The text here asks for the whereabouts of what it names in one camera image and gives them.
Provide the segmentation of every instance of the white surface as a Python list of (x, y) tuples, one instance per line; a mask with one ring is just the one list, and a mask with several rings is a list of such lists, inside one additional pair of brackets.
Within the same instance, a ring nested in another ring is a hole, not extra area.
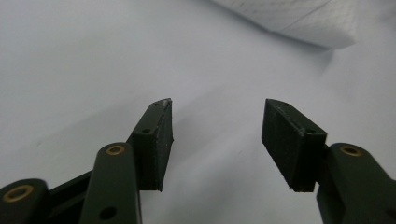
[(263, 28), (342, 49), (356, 42), (357, 0), (214, 0)]
[(396, 177), (396, 4), (361, 0), (359, 44), (326, 51), (206, 0), (2, 1), (0, 186), (83, 174), (147, 106), (174, 101), (163, 192), (149, 223), (320, 223), (262, 145), (265, 98), (368, 149)]

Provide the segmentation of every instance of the gray tabletop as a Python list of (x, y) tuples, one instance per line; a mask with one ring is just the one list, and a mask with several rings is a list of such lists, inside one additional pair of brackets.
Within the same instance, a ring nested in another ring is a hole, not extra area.
[(359, 42), (326, 50), (208, 0), (2, 1), (0, 186), (91, 170), (147, 106), (174, 101), (163, 192), (145, 224), (321, 223), (261, 141), (265, 98), (370, 151), (396, 177), (396, 4), (360, 0)]

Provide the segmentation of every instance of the screw hole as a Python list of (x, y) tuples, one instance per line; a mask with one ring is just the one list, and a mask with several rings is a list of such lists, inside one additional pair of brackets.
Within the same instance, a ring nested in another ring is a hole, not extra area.
[(354, 156), (354, 157), (361, 156), (361, 151), (355, 147), (345, 146), (345, 147), (341, 147), (340, 149), (349, 156)]
[(109, 220), (117, 214), (117, 209), (115, 207), (107, 207), (100, 212), (99, 217), (102, 220)]
[(125, 150), (125, 147), (122, 146), (114, 146), (110, 147), (106, 150), (106, 153), (110, 156), (115, 156), (121, 154)]
[(17, 186), (3, 196), (3, 201), (6, 203), (15, 203), (31, 194), (33, 189), (33, 186), (30, 185)]

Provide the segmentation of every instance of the white cloth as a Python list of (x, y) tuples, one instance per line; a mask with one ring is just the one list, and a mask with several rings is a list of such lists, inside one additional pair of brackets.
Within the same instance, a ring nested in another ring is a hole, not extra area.
[(214, 0), (265, 29), (330, 49), (356, 42), (355, 0)]

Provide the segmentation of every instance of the black rubber pad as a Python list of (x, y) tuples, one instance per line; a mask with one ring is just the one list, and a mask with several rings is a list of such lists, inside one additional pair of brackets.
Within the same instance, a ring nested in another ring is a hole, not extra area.
[(312, 192), (327, 134), (293, 106), (265, 101), (262, 142), (285, 177), (298, 192)]

